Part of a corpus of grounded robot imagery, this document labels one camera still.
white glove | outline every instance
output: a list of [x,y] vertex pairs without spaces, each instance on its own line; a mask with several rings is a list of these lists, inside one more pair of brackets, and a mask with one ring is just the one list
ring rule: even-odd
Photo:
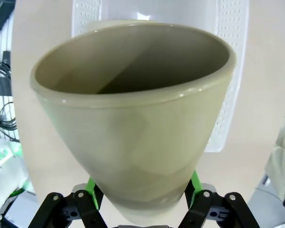
[[285,136],[277,140],[279,145],[273,148],[265,171],[269,176],[281,201],[285,200]]

white plastic crate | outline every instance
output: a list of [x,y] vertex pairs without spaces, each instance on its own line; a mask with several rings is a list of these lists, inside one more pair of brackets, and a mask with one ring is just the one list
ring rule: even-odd
[[22,187],[28,173],[24,162],[19,156],[13,156],[8,147],[0,147],[0,208],[9,197],[10,193]]
[[224,147],[238,97],[248,27],[249,0],[73,0],[72,36],[86,32],[97,20],[143,19],[193,26],[227,41],[237,66],[206,152]]

table surface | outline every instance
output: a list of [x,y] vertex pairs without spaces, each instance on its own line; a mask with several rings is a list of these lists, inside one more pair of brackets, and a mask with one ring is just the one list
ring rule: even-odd
[[[12,89],[24,157],[40,201],[53,191],[68,195],[74,185],[88,180],[29,86],[36,61],[71,37],[71,14],[71,0],[21,0],[15,9]],[[251,0],[233,121],[223,151],[203,154],[197,166],[201,181],[214,185],[221,195],[237,191],[248,200],[264,174],[284,115],[285,0]]]

ceramic pot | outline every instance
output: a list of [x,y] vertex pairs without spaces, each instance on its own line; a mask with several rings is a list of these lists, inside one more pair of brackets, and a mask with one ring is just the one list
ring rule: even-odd
[[124,214],[153,215],[182,196],[235,63],[232,48],[205,31],[132,23],[51,50],[31,87],[107,198]]

white perforated panel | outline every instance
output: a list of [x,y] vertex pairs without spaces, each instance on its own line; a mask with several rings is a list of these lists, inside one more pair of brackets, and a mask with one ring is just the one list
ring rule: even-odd
[[237,66],[206,152],[224,147],[238,97],[247,39],[249,0],[73,0],[72,36],[86,33],[97,20],[144,19],[184,24],[209,31],[227,41]]

